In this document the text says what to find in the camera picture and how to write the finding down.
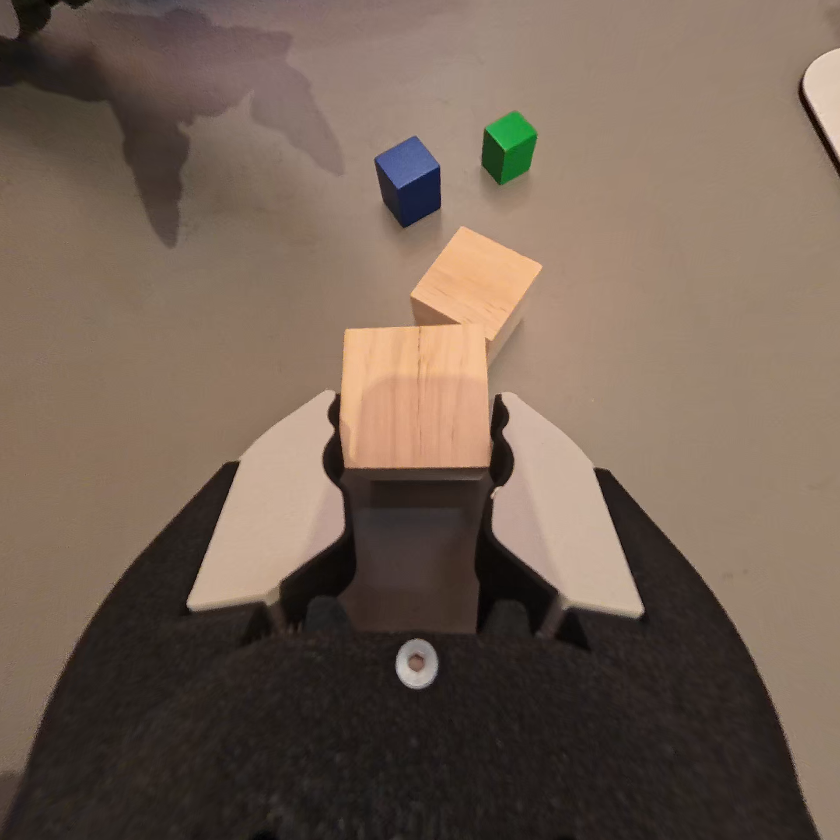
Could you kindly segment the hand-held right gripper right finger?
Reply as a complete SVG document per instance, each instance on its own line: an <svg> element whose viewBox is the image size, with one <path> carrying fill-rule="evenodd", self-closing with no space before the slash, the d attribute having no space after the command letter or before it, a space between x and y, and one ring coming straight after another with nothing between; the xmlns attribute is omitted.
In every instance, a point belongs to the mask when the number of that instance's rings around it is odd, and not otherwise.
<svg viewBox="0 0 840 840"><path fill-rule="evenodd" d="M518 395L496 395L491 489L478 536L482 628L517 602L531 631L569 610L637 621L645 608L592 460Z"/></svg>

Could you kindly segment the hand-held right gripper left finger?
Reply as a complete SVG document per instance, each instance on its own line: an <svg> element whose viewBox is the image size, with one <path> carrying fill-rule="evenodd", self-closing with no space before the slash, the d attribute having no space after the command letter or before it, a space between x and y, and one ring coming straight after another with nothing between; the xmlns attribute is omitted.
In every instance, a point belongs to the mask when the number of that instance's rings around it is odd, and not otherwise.
<svg viewBox="0 0 840 840"><path fill-rule="evenodd" d="M321 392L243 453L186 600L191 613L263 604L300 624L313 599L350 585L339 409L339 394Z"/></svg>

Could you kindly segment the large plain wooden cube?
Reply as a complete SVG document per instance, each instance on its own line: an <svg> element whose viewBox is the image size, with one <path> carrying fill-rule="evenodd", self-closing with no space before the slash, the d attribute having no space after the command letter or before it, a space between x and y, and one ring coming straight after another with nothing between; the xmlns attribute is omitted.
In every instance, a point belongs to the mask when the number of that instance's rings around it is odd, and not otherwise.
<svg viewBox="0 0 840 840"><path fill-rule="evenodd" d="M373 480L477 480L490 465L487 343L474 324L346 329L343 465Z"/></svg>

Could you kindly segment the medium plain wooden cube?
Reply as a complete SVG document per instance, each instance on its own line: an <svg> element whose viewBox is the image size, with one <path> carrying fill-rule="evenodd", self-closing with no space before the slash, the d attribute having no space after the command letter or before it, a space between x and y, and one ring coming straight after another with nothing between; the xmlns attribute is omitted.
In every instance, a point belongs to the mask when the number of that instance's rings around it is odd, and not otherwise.
<svg viewBox="0 0 840 840"><path fill-rule="evenodd" d="M462 226L410 294L415 324L481 327L492 364L523 318L542 265Z"/></svg>

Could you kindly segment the blue wooden cube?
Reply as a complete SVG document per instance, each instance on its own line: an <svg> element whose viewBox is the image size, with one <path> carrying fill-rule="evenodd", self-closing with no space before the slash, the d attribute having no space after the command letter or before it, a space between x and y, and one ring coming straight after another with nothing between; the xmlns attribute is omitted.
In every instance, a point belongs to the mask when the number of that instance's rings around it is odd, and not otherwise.
<svg viewBox="0 0 840 840"><path fill-rule="evenodd" d="M416 135L376 155L374 168L382 201L402 228L440 210L440 164Z"/></svg>

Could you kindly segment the small green wooden cube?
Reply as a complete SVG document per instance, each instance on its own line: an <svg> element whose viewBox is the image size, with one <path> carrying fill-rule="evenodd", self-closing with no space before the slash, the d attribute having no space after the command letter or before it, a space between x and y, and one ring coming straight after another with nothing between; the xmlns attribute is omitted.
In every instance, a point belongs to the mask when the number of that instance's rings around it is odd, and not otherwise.
<svg viewBox="0 0 840 840"><path fill-rule="evenodd" d="M513 110L483 132L481 164L503 186L528 172L538 141L538 131L520 111Z"/></svg>

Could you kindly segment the white document stand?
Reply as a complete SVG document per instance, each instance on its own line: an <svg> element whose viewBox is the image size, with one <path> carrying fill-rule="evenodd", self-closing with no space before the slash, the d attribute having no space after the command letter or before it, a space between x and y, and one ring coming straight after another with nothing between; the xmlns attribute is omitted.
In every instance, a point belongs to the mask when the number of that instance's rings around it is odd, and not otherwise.
<svg viewBox="0 0 840 840"><path fill-rule="evenodd" d="M839 49L815 58L800 82L802 106L822 145L839 171Z"/></svg>

